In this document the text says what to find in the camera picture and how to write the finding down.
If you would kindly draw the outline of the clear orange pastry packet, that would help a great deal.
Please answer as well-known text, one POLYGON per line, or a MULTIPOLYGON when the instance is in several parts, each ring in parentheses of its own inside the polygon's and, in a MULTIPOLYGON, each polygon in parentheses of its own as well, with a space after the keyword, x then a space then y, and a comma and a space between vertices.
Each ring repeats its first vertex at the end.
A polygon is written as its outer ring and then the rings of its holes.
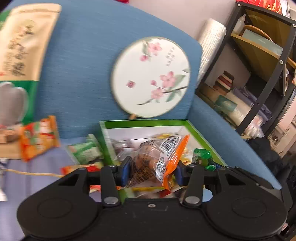
POLYGON ((135 148, 131 140, 114 141, 116 160, 131 156, 130 178, 125 188, 161 187, 170 190, 173 172, 187 153, 190 135, 162 133, 135 148))

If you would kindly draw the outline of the orange snack packet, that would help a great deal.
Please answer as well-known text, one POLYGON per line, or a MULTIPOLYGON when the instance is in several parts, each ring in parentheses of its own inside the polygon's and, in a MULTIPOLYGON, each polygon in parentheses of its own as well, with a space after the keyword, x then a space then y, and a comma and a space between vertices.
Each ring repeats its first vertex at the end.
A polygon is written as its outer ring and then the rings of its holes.
POLYGON ((29 123, 20 129, 20 150, 23 161, 28 162, 51 148, 60 147, 55 115, 29 123))

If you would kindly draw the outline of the green candy wrapper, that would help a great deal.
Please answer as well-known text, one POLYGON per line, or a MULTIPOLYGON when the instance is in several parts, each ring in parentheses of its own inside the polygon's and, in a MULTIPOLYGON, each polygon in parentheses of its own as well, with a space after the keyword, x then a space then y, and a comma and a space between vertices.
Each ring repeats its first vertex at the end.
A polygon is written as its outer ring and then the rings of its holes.
POLYGON ((216 165, 210 151, 206 149, 194 149, 192 163, 203 166, 207 171, 215 171, 216 165))

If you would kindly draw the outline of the green snack packet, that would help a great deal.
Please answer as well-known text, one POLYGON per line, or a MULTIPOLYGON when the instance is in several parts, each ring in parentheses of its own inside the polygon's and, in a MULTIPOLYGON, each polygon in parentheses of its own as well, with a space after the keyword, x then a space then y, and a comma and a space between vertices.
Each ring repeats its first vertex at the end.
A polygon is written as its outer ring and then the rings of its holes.
POLYGON ((67 145, 66 151, 78 165, 88 165, 104 159, 100 144, 93 134, 89 134, 82 143, 67 145))

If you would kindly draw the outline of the green white cardboard box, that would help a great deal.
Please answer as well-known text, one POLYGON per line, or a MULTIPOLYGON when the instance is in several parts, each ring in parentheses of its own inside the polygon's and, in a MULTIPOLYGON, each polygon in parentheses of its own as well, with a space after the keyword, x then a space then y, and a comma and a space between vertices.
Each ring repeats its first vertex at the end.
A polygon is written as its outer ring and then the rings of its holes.
MULTIPOLYGON (((109 120, 101 121, 97 135, 99 144, 103 150, 107 165, 119 165, 122 157, 120 150, 115 147, 117 143, 132 144, 134 151, 141 143, 152 138, 165 138, 170 135, 189 135, 189 141, 181 160, 185 165, 191 163, 193 150, 206 149, 211 152, 215 163, 226 166, 224 160, 201 135, 201 133, 188 120, 109 120)), ((184 194, 185 187, 177 184, 175 177, 172 180, 172 188, 165 190, 153 179, 136 186, 121 188, 119 196, 126 198, 169 198, 180 197, 184 194)))

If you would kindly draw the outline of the round floral fan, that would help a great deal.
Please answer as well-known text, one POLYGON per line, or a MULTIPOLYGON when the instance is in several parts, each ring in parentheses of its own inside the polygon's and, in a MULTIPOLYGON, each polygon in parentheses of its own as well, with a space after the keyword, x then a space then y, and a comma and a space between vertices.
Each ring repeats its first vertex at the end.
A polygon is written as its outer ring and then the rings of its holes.
POLYGON ((110 78, 117 104, 128 114, 154 118, 172 110, 190 84, 190 63, 172 40, 147 37, 118 56, 110 78))

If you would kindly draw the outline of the black metal shelf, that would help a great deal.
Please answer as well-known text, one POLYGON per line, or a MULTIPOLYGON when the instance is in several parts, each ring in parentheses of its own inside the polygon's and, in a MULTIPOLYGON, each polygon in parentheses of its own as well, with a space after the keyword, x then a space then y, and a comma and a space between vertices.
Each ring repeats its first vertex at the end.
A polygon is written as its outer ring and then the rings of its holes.
POLYGON ((262 128, 263 133, 269 136, 283 117, 295 92, 295 85, 292 81, 295 74, 295 20, 274 11, 238 1, 229 17, 226 30, 226 36, 201 82, 205 83, 225 45, 231 44, 250 72, 250 78, 266 81, 257 101, 236 129, 239 134, 243 133, 247 125, 259 113, 260 108, 268 100, 276 85, 280 87, 280 101, 274 107, 272 118, 262 128), (248 24, 263 31, 276 44, 281 46, 282 53, 277 55, 266 47, 233 33, 233 29, 241 16, 246 16, 248 24))

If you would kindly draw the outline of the stack of white cups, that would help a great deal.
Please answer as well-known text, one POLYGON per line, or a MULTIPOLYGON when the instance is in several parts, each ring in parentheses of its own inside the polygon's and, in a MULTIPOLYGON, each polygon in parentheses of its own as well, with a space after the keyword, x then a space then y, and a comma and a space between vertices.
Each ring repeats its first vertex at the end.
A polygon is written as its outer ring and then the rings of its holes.
POLYGON ((221 46, 224 37, 227 34, 226 27, 220 22, 210 18, 206 20, 201 34, 198 37, 198 42, 202 47, 202 56, 200 62, 200 69, 198 74, 198 85, 205 76, 218 48, 221 46))

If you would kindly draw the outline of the blue sofa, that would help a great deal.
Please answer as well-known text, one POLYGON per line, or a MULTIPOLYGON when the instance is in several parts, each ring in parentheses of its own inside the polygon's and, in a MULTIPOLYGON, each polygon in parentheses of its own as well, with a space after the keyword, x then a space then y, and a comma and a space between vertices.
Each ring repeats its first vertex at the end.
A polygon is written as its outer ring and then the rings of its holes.
POLYGON ((121 51, 149 36, 165 37, 187 54, 189 89, 163 119, 187 119, 228 166, 241 167, 281 189, 253 149, 195 94, 201 46, 179 28, 116 1, 59 1, 62 12, 46 52, 35 104, 35 119, 54 114, 64 143, 99 132, 99 122, 128 117, 114 100, 111 69, 121 51))

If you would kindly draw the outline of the large beige green snack bag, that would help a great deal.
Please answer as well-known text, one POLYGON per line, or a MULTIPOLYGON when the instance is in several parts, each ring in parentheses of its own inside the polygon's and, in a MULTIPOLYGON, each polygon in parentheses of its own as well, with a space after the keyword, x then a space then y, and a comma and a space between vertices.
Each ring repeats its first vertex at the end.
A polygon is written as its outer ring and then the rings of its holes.
POLYGON ((21 127, 33 121, 44 57, 61 11, 59 4, 36 3, 1 13, 1 158, 21 158, 21 127))

